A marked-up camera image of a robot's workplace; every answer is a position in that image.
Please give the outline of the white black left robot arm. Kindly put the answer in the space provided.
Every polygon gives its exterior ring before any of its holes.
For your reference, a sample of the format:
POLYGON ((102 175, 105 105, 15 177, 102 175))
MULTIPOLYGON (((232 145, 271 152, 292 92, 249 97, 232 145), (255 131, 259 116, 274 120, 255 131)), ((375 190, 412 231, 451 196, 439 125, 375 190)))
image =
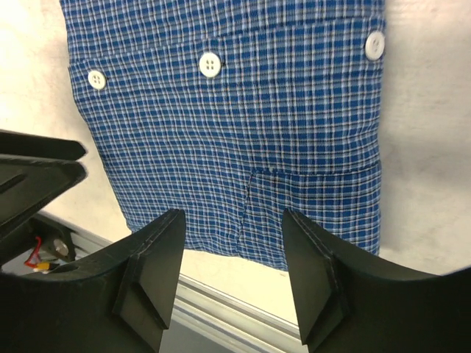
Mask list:
POLYGON ((31 225, 51 201, 86 178, 75 140, 1 131, 1 263, 37 241, 31 225))

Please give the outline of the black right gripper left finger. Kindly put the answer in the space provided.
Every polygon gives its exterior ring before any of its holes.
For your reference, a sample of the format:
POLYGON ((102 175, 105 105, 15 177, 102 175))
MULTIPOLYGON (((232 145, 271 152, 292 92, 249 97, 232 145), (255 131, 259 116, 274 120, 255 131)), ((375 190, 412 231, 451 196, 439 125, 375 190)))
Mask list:
POLYGON ((185 213, 52 272, 1 275, 3 352, 157 352, 169 328, 185 213))

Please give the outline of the blue checked long sleeve shirt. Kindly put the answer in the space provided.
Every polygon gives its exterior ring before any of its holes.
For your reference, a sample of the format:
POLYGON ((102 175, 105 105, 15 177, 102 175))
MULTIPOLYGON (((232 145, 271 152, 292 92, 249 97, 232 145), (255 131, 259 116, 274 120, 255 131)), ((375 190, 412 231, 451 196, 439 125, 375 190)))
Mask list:
POLYGON ((62 1, 69 75, 132 231, 286 270, 301 212, 377 254, 384 1, 62 1))

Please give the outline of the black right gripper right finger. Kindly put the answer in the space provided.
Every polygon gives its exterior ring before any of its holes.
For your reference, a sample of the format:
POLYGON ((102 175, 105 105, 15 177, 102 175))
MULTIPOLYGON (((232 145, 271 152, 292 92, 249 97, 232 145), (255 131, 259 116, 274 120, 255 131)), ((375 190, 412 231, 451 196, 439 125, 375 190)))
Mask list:
POLYGON ((470 270, 429 274, 384 260, 302 213, 283 214, 301 341, 310 352, 468 352, 470 270))

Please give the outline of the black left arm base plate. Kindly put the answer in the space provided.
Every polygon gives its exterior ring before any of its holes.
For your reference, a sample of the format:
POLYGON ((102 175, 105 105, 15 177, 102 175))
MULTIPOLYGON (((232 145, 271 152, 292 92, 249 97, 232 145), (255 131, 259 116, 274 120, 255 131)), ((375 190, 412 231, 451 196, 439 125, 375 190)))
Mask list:
POLYGON ((26 224, 27 234, 34 241, 32 251, 24 261, 27 268, 44 273, 76 260, 74 231, 70 227, 45 215, 35 215, 26 224))

